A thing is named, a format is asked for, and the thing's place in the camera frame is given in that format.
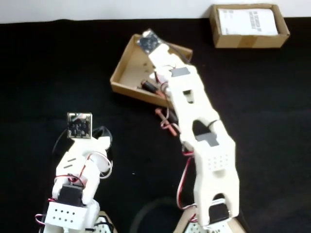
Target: black cable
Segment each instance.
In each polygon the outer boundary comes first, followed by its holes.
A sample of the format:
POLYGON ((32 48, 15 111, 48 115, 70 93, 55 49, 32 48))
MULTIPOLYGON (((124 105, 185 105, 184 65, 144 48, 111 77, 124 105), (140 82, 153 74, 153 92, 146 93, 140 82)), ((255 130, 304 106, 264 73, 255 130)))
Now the black cable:
POLYGON ((111 231, 111 233, 113 233, 114 226, 110 222, 98 222, 98 223, 94 224, 94 227, 97 227, 99 225, 107 225, 109 227, 109 230, 111 231))
POLYGON ((162 199, 156 199, 144 205, 134 217, 129 233, 138 233, 139 226, 141 222, 144 220, 145 216, 160 205, 168 205, 168 206, 176 207, 176 201, 171 198, 162 198, 162 199))
POLYGON ((211 125, 214 124, 216 121, 219 121, 219 119, 218 119, 218 120, 213 120, 212 122, 210 122, 210 123, 207 125, 207 128, 210 128, 211 125))
POLYGON ((241 222, 242 226, 245 228, 247 233, 251 233, 251 229, 245 220, 245 217, 244 217, 244 214, 243 214, 243 211, 241 208, 240 208, 240 216, 241 216, 241 219, 243 221, 243 222, 241 222))
POLYGON ((58 136, 57 140, 55 141, 55 144, 54 144, 53 149, 52 149, 52 155, 54 155, 56 147, 57 147, 57 145, 59 143, 59 140, 62 138, 62 136, 64 135, 64 133, 66 131, 67 131, 67 127, 62 131, 62 133, 58 136))

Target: cardboard box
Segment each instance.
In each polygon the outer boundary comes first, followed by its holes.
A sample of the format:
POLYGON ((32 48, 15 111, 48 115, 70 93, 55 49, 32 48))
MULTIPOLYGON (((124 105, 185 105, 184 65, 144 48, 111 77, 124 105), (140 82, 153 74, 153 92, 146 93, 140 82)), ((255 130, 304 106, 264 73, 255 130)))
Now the cardboard box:
POLYGON ((285 20, 278 8, 274 4, 231 4, 212 5, 209 16, 213 41, 216 48, 280 48, 290 36, 285 20), (217 9, 271 9, 275 16, 278 35, 222 35, 217 9))
MULTIPOLYGON (((136 41, 140 38, 140 35, 135 34, 128 42, 123 55, 110 79, 111 87, 114 92, 136 98, 148 103, 167 106, 167 102, 164 98, 150 93, 148 91, 138 89, 142 80, 149 79, 149 75, 153 72, 153 64, 149 60, 147 54, 145 54, 141 48, 136 44, 136 41)), ((192 58, 192 50, 178 45, 174 45, 185 57, 189 60, 192 58)))

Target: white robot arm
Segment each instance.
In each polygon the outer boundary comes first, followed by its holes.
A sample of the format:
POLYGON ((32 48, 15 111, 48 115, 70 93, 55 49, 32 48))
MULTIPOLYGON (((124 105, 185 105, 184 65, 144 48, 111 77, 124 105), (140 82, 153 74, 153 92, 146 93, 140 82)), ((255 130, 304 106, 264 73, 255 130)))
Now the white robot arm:
POLYGON ((94 195, 100 179, 108 178, 111 135, 92 137, 92 114, 69 113, 68 137, 74 143, 56 168, 52 198, 43 233, 112 232, 94 195))
POLYGON ((170 54, 169 45, 152 30, 145 31, 137 44, 155 66, 158 81, 167 83, 166 94, 178 117, 180 141, 194 153, 193 194, 198 223, 208 229, 212 224, 229 221, 239 214, 234 141, 213 109, 195 66, 170 54), (207 133, 196 135, 195 121, 205 125, 207 133))

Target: white plastic part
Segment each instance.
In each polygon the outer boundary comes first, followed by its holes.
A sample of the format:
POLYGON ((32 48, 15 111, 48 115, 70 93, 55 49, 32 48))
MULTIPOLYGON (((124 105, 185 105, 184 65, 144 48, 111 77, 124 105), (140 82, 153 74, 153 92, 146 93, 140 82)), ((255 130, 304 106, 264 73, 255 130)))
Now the white plastic part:
MULTIPOLYGON (((149 58, 156 69, 170 65, 168 46, 155 49, 149 58)), ((235 143, 228 135, 216 110, 213 109, 204 85, 194 66, 183 64, 190 74, 172 77, 166 73, 170 98, 178 117, 180 141, 194 151, 196 181, 193 189, 199 224, 209 227, 209 208, 217 194, 223 194, 229 217, 239 214, 239 177, 235 168, 235 143), (193 122, 199 120, 216 134, 218 146, 205 140, 197 141, 192 131, 193 122)))
MULTIPOLYGON (((101 222, 106 222, 106 219, 104 217, 99 217, 95 223, 101 222)), ((95 226, 94 229, 95 229, 94 233, 112 233, 109 226, 106 224, 95 226)))
MULTIPOLYGON (((73 145, 56 168, 56 177, 67 174, 79 177, 85 186, 82 202, 88 205, 93 200, 100 183, 100 172, 107 172, 111 169, 107 160, 102 157, 107 157, 106 149, 110 147, 110 137, 73 140, 73 145)), ((63 184, 67 183, 70 183, 68 177, 57 178, 53 186, 52 197, 57 199, 63 184)))
POLYGON ((94 222, 98 217, 100 211, 99 203, 96 200, 92 200, 90 205, 87 206, 87 213, 85 219, 85 228, 93 228, 94 222))
POLYGON ((45 223, 74 230, 84 229, 87 208, 60 204, 51 201, 45 223))
MULTIPOLYGON (((55 206, 57 206, 57 208, 59 208, 59 210, 61 210, 60 208, 63 207, 62 205, 59 205, 59 204, 57 205, 57 203, 55 203, 55 202, 50 202, 50 203, 52 203, 51 207, 54 208, 55 206)), ((52 220, 54 220, 53 217, 55 216, 55 214, 54 214, 55 212, 53 210, 55 210, 55 209, 53 209, 53 208, 51 208, 50 212, 49 211, 47 212, 46 221, 45 221, 45 228, 44 228, 43 233, 63 233, 63 226, 59 226, 59 224, 51 225, 51 223, 53 224, 53 222, 49 222, 49 220, 48 220, 49 218, 52 218, 52 220)), ((99 214, 99 210, 100 210, 98 202, 95 200, 92 200, 91 203, 88 206, 86 206, 84 209, 86 209, 86 214, 82 218, 79 218, 78 216, 75 217, 75 218, 79 219, 79 222, 80 222, 80 224, 83 225, 83 227, 80 230, 73 230, 73 229, 68 228, 69 233, 84 233, 85 228, 94 228, 94 223, 98 218, 98 214, 99 214)))
POLYGON ((184 233, 232 233, 227 222, 213 224, 207 230, 204 230, 198 223, 189 223, 184 233))

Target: black surface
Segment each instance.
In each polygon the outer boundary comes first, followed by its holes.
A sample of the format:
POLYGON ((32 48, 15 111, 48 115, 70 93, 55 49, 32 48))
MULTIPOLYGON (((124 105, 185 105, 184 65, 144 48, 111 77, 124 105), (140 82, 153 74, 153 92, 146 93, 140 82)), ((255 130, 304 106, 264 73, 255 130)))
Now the black surface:
MULTIPOLYGON (((186 162, 178 138, 161 130, 154 106, 109 85, 130 36, 148 28, 194 50, 192 63, 237 144, 241 209, 253 232, 310 232, 311 20, 286 22, 292 35, 280 50, 217 50, 201 19, 0 25, 3 232, 15 231, 17 218, 24 231, 37 231, 67 112, 92 112, 94 127, 113 134, 113 175, 96 200, 120 233, 147 203, 175 197, 186 162)), ((179 215, 159 207, 141 231, 170 232, 179 215)))

